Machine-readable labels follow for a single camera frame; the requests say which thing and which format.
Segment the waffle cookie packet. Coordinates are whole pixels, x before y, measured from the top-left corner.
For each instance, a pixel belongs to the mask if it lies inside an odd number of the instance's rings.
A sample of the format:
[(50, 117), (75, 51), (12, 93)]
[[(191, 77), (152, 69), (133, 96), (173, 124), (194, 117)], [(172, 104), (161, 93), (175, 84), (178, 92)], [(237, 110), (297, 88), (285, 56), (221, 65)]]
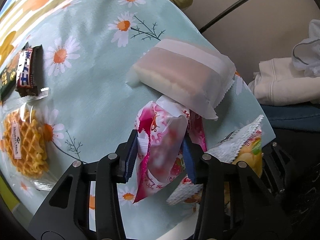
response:
[(1, 151), (12, 180), (23, 179), (39, 191), (53, 189), (57, 179), (49, 171), (44, 125), (27, 103), (5, 109)]

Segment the pink strawberry snack packet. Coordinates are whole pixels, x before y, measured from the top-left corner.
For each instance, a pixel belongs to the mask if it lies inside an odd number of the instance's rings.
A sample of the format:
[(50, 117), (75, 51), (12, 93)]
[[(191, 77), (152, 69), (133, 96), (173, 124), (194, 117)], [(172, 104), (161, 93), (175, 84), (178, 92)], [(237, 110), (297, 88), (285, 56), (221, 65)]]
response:
[(206, 150), (202, 118), (161, 96), (148, 102), (137, 114), (137, 193), (135, 202), (149, 197), (171, 183), (183, 170), (182, 142), (186, 133)]

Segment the white cake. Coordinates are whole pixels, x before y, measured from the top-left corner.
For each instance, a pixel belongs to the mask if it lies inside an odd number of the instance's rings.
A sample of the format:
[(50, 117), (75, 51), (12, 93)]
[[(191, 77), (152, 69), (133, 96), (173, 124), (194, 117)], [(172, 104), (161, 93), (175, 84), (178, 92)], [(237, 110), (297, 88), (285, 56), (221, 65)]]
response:
[(235, 64), (216, 49), (166, 38), (131, 66), (126, 82), (143, 83), (204, 119), (217, 120), (215, 109), (235, 72)]

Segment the white fruit snack packet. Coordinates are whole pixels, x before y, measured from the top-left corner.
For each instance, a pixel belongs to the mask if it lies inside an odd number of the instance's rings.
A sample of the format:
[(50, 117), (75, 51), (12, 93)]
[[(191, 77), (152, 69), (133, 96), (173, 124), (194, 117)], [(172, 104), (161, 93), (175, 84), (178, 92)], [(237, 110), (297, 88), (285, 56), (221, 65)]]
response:
[[(259, 115), (253, 122), (229, 134), (223, 141), (209, 149), (207, 153), (223, 163), (236, 164), (239, 161), (244, 161), (258, 177), (261, 177), (263, 173), (261, 145), (263, 118), (263, 115)], [(193, 184), (191, 179), (185, 176), (169, 196), (167, 203), (169, 205), (181, 202), (198, 203), (201, 201), (202, 189), (202, 184)]]

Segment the yellow-green cardboard box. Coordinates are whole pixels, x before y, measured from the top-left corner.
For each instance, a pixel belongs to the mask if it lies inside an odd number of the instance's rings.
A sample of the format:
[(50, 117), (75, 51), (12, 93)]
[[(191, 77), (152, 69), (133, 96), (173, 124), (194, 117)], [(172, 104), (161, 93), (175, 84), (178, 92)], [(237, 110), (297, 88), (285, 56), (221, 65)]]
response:
[(0, 178), (0, 193), (9, 210), (11, 212), (14, 212), (19, 206), (20, 202), (12, 193), (11, 189), (9, 189), (8, 185), (4, 182), (2, 177)]

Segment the white clothes pile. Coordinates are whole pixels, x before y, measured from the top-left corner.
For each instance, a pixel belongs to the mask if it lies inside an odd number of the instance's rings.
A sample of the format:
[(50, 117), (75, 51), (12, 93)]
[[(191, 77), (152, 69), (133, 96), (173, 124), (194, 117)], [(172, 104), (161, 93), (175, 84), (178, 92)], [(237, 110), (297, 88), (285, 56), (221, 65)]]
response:
[(319, 20), (310, 21), (291, 57), (261, 61), (248, 87), (262, 105), (319, 104)]

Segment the dark chocolate bar packet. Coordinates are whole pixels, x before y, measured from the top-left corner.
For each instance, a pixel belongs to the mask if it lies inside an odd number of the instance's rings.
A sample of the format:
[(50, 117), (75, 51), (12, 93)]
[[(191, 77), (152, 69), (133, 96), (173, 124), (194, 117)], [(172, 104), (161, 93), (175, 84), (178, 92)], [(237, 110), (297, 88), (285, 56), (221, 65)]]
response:
[(48, 93), (44, 86), (43, 48), (27, 43), (18, 58), (15, 90), (21, 98)]

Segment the dark green snack packet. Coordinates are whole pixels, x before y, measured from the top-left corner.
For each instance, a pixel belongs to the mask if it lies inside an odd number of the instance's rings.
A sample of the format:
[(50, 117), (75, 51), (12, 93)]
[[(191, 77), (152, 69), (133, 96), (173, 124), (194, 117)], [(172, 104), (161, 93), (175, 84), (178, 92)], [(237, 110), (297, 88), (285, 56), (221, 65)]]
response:
[(5, 67), (1, 72), (1, 103), (16, 84), (16, 67)]

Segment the light blue daisy cloth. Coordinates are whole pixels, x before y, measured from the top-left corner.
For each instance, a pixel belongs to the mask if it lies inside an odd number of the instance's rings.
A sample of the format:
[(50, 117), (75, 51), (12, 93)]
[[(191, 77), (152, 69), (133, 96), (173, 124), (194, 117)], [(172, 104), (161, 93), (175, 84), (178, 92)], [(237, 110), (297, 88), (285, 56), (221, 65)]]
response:
[[(49, 129), (49, 172), (57, 179), (74, 158), (97, 161), (127, 141), (138, 111), (161, 96), (143, 84), (126, 84), (129, 68), (160, 40), (216, 50), (170, 0), (17, 0), (12, 5), (1, 15), (1, 69), (27, 42), (42, 45), (39, 79), (49, 96), (34, 106)], [(209, 148), (264, 114), (238, 76), (216, 112), (217, 121), (203, 121)], [(1, 172), (18, 199), (10, 204), (13, 213), (28, 227), (48, 192), (20, 175), (5, 153)], [(136, 171), (118, 186), (129, 238), (157, 239), (196, 211), (195, 204), (166, 203), (182, 176), (135, 204)]]

